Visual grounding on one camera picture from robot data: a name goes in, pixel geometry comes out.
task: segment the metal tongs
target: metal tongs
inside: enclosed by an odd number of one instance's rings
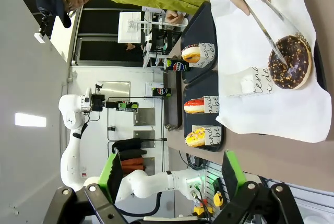
[[[278,47],[276,46],[276,44],[274,43],[274,41],[272,40],[271,36],[269,35],[269,33],[267,32],[266,28],[263,26],[263,24],[261,23],[261,21],[258,19],[258,17],[255,15],[255,13],[253,12],[253,10],[249,7],[249,5],[247,4],[247,2],[245,0],[243,0],[246,4],[246,6],[249,9],[249,12],[253,15],[255,21],[257,22],[257,24],[260,26],[262,32],[265,34],[267,40],[269,41],[271,48],[273,49],[273,51],[276,53],[277,57],[280,59],[280,61],[287,66],[287,62],[285,61],[283,55],[281,54],[280,50],[278,49]],[[293,29],[295,31],[296,34],[302,35],[298,29],[296,28],[296,26],[291,23],[286,16],[284,16],[283,14],[281,14],[268,0],[262,0],[263,2],[265,2],[273,11],[274,13],[291,29]]]

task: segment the table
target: table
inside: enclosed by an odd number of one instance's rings
[[[327,82],[334,105],[334,7],[330,0],[305,0],[317,32]],[[180,54],[180,42],[173,53]],[[327,140],[315,144],[277,136],[239,135],[226,130],[223,149],[209,152],[185,144],[183,128],[167,133],[168,146],[215,163],[226,149],[235,151],[244,171],[287,183],[334,192],[334,127]]]

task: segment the gray floor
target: gray floor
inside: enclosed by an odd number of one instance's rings
[[[181,153],[184,160],[186,160],[185,153]],[[181,160],[178,150],[169,148],[169,166],[171,171],[183,170],[187,165]],[[189,201],[179,191],[174,191],[175,196],[175,216],[187,216],[193,212],[193,202]]]

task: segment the black cap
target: black cap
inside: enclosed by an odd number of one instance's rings
[[[42,13],[46,10],[52,16],[59,16],[65,28],[71,26],[71,19],[64,10],[63,0],[36,0],[36,5]]]

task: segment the screw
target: screw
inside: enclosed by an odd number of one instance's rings
[[[249,189],[254,189],[254,188],[255,188],[255,185],[252,184],[252,183],[251,183],[251,184],[248,184],[248,188],[249,188]]]
[[[94,192],[94,191],[96,190],[96,187],[95,187],[95,186],[90,186],[90,187],[88,188],[88,190],[91,191],[91,192]]]
[[[281,186],[277,186],[277,187],[276,187],[276,191],[277,191],[277,192],[282,192],[282,191],[283,191],[283,188],[282,188]]]

